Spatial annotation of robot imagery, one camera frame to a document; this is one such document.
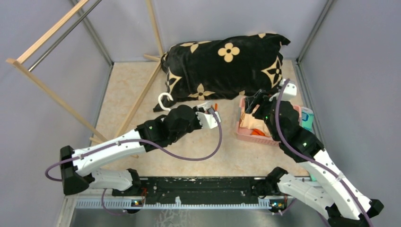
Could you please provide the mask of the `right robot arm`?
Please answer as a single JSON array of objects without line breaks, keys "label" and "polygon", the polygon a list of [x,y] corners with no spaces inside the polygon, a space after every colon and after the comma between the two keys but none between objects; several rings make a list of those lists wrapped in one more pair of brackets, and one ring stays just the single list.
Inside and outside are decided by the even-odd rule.
[{"label": "right robot arm", "polygon": [[297,95],[291,85],[274,95],[259,90],[244,99],[244,111],[263,120],[279,148],[321,185],[316,189],[276,167],[266,177],[272,195],[288,194],[317,211],[331,227],[370,227],[383,210],[379,200],[362,194],[339,170],[321,141],[299,124],[299,112],[290,103]]}]

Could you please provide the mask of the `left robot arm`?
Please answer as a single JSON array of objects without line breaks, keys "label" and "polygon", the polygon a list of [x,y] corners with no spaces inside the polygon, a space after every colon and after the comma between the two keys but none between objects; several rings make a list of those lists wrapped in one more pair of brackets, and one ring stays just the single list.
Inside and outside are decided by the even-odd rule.
[{"label": "left robot arm", "polygon": [[128,133],[96,146],[60,149],[63,193],[73,195],[88,189],[98,181],[101,167],[120,158],[165,148],[185,134],[200,130],[204,125],[199,114],[204,108],[180,105],[168,114],[147,120]]}]

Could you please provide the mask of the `cream boxer underwear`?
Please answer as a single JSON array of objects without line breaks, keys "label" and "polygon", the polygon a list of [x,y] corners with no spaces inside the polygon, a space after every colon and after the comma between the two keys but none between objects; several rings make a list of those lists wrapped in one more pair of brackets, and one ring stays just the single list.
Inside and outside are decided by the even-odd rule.
[{"label": "cream boxer underwear", "polygon": [[259,108],[259,105],[257,105],[252,113],[245,113],[244,112],[244,107],[241,109],[241,114],[240,114],[240,123],[239,127],[241,128],[246,128],[250,130],[259,130],[260,132],[263,133],[265,137],[271,137],[271,134],[264,123],[263,120],[256,119],[252,114],[257,111]]}]

